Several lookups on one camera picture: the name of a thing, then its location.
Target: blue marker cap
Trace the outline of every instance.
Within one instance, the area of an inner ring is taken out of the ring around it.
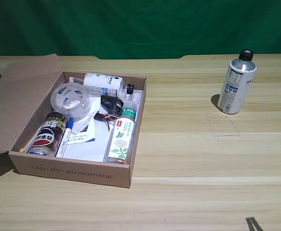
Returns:
[[[67,123],[67,128],[72,129],[73,125],[74,125],[74,120],[69,120],[68,123]]]

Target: wooden table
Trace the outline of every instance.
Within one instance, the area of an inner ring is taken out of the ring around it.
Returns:
[[[226,115],[211,98],[235,57],[60,57],[64,70],[147,76],[132,186],[18,175],[0,156],[0,231],[248,231],[246,217],[281,231],[281,54],[255,55],[243,108]]]

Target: white paper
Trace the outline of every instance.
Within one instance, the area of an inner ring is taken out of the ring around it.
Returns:
[[[88,126],[86,126],[77,135],[71,133],[67,144],[70,145],[70,144],[93,142],[93,141],[95,141],[95,125],[94,125],[94,120],[91,120]]]
[[[142,90],[134,90],[133,102],[137,104],[136,121],[142,95]],[[98,106],[98,110],[100,110],[100,113],[107,113],[100,105]],[[95,141],[68,145],[64,153],[64,158],[97,162],[103,161],[113,122],[109,123],[110,131],[108,131],[106,123],[96,120],[93,120],[93,122],[95,125]]]
[[[74,126],[72,128],[72,135],[77,135],[84,128],[86,128],[88,124],[93,120],[96,112],[98,112],[98,110],[100,109],[101,97],[91,97],[90,101],[91,101],[91,109],[88,115],[82,120],[74,123]]]

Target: marker pen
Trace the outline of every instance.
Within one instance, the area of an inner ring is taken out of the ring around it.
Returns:
[[[60,146],[58,148],[56,157],[63,157],[65,149],[67,148],[68,138],[71,134],[73,125],[74,125],[74,120],[69,120],[67,123],[67,128],[65,129],[64,135],[62,137]]]

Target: plastic lid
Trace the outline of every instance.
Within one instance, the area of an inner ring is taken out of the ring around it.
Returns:
[[[253,59],[254,52],[252,50],[242,50],[239,59],[244,60],[244,61],[251,61]]]

